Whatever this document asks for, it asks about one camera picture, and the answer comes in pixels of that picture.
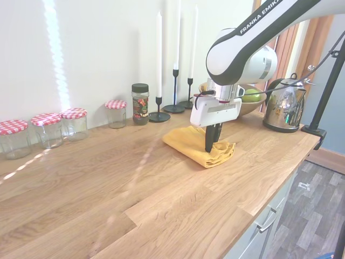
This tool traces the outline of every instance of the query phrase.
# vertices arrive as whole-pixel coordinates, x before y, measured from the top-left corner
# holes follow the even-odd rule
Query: green apple
[[[244,93],[244,96],[242,96],[242,102],[244,103],[256,103],[257,101],[260,101],[260,94],[253,94],[251,96],[246,96],[246,94],[249,93],[258,93],[259,91],[256,89],[247,89]]]

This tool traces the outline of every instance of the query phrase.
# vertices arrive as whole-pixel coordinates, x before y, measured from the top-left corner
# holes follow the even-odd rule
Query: red gingham lid
[[[31,123],[35,126],[48,126],[61,121],[58,113],[43,113],[31,119]]]
[[[82,108],[70,108],[63,112],[60,112],[61,117],[64,119],[80,119],[82,117],[87,116],[87,111]]]
[[[0,135],[10,135],[27,129],[25,120],[8,120],[0,122]]]
[[[127,103],[125,101],[121,101],[121,100],[110,100],[110,101],[105,103],[105,106],[108,109],[122,109],[122,108],[125,108],[127,106]]]

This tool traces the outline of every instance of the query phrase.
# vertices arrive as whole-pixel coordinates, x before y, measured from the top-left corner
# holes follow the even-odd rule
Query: candlestick
[[[188,76],[188,78],[193,78],[193,73],[194,73],[196,38],[197,38],[197,30],[198,30],[198,15],[199,15],[198,5],[195,5],[193,30],[192,30],[192,41],[191,41],[191,46],[190,46],[190,63],[189,63],[189,76]]]
[[[165,122],[170,119],[170,115],[161,112],[160,106],[162,104],[162,97],[156,97],[156,103],[157,103],[157,112],[151,112],[149,114],[150,122]]]
[[[162,97],[162,15],[157,15],[157,97]]]
[[[187,83],[189,85],[189,91],[188,91],[188,100],[187,101],[182,101],[180,102],[178,105],[186,108],[186,109],[193,109],[193,102],[190,101],[191,97],[190,97],[190,89],[191,89],[191,86],[193,84],[193,78],[188,78],[187,79]]]
[[[176,44],[176,58],[174,63],[174,70],[178,70],[178,62],[180,59],[180,29],[181,29],[181,0],[177,0],[177,44]]]
[[[178,70],[177,69],[173,69],[172,71],[172,75],[175,78],[175,82],[174,82],[174,104],[173,105],[167,105],[166,107],[164,107],[164,110],[166,112],[171,112],[171,113],[181,113],[184,112],[184,107],[182,107],[181,105],[176,105],[176,87],[177,87],[177,77],[178,77]]]

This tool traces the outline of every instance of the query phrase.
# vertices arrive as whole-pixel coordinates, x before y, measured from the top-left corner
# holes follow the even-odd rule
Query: cable
[[[258,92],[258,93],[248,93],[248,94],[245,94],[245,96],[253,96],[255,94],[262,94],[262,93],[270,93],[270,92],[273,92],[273,91],[277,91],[277,90],[281,90],[281,89],[285,89],[285,88],[288,88],[290,86],[294,86],[296,87],[296,84],[299,83],[299,82],[302,82],[303,80],[307,79],[309,76],[311,76],[316,70],[318,70],[320,68],[320,66],[322,66],[322,64],[329,58],[329,56],[332,55],[334,49],[338,46],[339,42],[342,40],[342,38],[345,36],[345,31],[341,34],[341,36],[339,37],[339,39],[335,42],[335,44],[333,45],[333,47],[331,48],[330,51],[328,51],[327,55],[323,58],[323,60],[317,65],[316,68],[314,68],[308,75],[306,75],[305,77],[299,79],[298,81],[292,83],[292,84],[289,84],[289,85],[286,85],[286,86],[283,86],[283,87],[280,87],[280,88],[275,88],[275,89],[271,89],[271,90],[267,90],[267,91],[264,91],[264,92]]]
[[[198,99],[199,99],[200,96],[206,96],[208,94],[215,94],[215,93],[216,93],[216,91],[209,90],[209,91],[203,91],[200,94],[198,94],[198,96],[195,98],[195,103],[194,103],[195,109],[198,110],[198,108],[196,107],[196,104],[197,104]]]

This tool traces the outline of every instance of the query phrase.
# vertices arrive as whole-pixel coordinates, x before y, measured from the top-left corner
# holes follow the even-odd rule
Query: black candle holder
[[[185,108],[182,107],[181,105],[176,105],[176,86],[177,86],[177,77],[178,77],[178,69],[174,69],[172,71],[172,75],[174,76],[175,78],[175,83],[174,83],[174,104],[172,105],[167,105],[165,106],[163,109],[166,111],[166,112],[171,112],[171,113],[182,113],[184,112]]]
[[[190,97],[190,89],[191,89],[191,86],[193,84],[193,79],[192,78],[188,78],[187,79],[187,83],[189,85],[188,101],[182,101],[178,105],[181,105],[182,107],[184,107],[186,109],[193,109],[193,102],[190,101],[190,99],[191,99],[191,97]]]
[[[169,120],[170,115],[165,112],[160,111],[160,106],[162,104],[162,97],[156,97],[156,103],[157,103],[158,109],[157,109],[157,112],[151,112],[149,114],[150,122],[159,123],[159,122],[165,122]]]

